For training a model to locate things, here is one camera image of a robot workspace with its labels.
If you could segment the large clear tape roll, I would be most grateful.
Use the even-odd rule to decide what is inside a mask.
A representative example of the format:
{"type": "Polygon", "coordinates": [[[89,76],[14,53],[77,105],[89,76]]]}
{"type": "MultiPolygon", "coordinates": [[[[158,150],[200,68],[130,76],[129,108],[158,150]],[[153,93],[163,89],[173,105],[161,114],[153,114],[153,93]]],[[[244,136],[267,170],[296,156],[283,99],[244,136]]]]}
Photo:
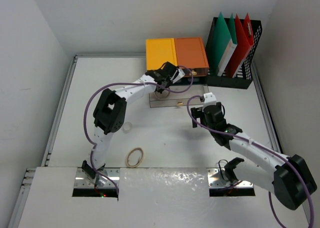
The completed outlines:
{"type": "Polygon", "coordinates": [[[154,96],[157,100],[164,100],[171,94],[170,91],[164,90],[162,93],[155,91],[154,96]]]}

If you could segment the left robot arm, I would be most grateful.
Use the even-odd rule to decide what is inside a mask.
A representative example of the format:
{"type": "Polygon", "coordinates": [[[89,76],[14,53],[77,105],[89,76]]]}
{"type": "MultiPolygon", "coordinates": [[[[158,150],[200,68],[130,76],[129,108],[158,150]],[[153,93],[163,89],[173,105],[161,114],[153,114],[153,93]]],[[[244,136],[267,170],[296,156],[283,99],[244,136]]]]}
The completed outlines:
{"type": "Polygon", "coordinates": [[[135,82],[111,83],[91,96],[83,115],[83,129],[85,137],[94,148],[81,167],[89,178],[95,179],[98,169],[105,165],[103,156],[107,152],[113,134],[124,124],[127,106],[144,95],[168,91],[172,84],[184,76],[183,69],[167,61],[159,69],[148,70],[135,82]],[[88,134],[87,116],[90,103],[98,93],[101,95],[93,111],[94,136],[97,137],[97,141],[94,141],[88,134]]]}

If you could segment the green clip file folder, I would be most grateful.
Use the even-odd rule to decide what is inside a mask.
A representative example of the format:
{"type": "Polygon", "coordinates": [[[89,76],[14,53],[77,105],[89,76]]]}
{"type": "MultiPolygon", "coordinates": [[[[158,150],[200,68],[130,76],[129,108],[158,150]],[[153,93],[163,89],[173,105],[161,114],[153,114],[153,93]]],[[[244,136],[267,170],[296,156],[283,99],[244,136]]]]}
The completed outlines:
{"type": "Polygon", "coordinates": [[[220,12],[212,24],[205,51],[209,64],[209,74],[221,77],[238,45],[235,19],[231,14],[226,21],[222,12],[220,12]]]}

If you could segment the beige masking tape roll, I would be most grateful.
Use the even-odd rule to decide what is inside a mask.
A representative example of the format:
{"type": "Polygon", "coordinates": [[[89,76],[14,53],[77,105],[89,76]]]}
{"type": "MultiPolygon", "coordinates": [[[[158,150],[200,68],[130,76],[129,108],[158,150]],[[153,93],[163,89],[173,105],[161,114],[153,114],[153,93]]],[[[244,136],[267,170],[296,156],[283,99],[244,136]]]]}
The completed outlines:
{"type": "Polygon", "coordinates": [[[137,168],[145,158],[145,152],[141,147],[135,147],[129,151],[125,158],[127,168],[137,168]]]}

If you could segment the red clip file folder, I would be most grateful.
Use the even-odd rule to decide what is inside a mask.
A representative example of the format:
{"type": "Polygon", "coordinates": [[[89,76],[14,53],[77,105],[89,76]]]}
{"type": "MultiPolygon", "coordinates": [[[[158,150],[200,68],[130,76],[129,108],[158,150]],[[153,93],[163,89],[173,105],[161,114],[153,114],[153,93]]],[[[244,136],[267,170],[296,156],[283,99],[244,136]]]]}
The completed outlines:
{"type": "Polygon", "coordinates": [[[225,74],[228,78],[236,77],[254,44],[254,34],[249,14],[246,14],[243,21],[236,15],[234,24],[237,46],[225,69],[225,74]]]}

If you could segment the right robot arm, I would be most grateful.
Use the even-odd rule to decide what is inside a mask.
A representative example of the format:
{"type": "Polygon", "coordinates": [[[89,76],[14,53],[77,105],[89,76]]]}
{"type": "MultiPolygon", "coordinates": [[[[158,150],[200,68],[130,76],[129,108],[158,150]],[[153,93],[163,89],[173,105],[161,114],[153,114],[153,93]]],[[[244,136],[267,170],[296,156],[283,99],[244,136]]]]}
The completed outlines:
{"type": "Polygon", "coordinates": [[[252,140],[243,130],[226,121],[222,105],[191,108],[192,126],[207,129],[216,143],[238,153],[224,166],[224,176],[230,183],[251,182],[270,193],[290,210],[296,210],[317,184],[306,161],[299,155],[287,156],[252,140]]]}

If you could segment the transparent dark bottom drawer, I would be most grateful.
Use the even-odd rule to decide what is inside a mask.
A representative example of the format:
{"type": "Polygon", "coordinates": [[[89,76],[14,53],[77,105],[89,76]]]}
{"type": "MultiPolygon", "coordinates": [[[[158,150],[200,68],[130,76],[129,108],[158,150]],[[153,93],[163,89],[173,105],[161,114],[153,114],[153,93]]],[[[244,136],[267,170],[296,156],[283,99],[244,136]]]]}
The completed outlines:
{"type": "Polygon", "coordinates": [[[209,92],[207,85],[192,85],[186,92],[173,93],[170,91],[170,95],[166,99],[158,100],[155,98],[154,93],[149,94],[149,107],[150,108],[163,108],[163,107],[180,107],[186,106],[187,101],[192,96],[202,96],[209,92]]]}

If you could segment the small clear tape roll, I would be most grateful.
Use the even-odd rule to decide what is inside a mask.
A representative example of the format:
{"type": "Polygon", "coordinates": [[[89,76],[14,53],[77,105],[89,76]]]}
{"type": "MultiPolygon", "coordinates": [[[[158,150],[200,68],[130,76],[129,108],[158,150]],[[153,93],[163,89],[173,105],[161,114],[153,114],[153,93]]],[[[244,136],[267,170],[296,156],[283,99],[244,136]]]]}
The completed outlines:
{"type": "Polygon", "coordinates": [[[133,124],[131,122],[125,122],[122,129],[125,133],[129,133],[133,129],[133,124]]]}

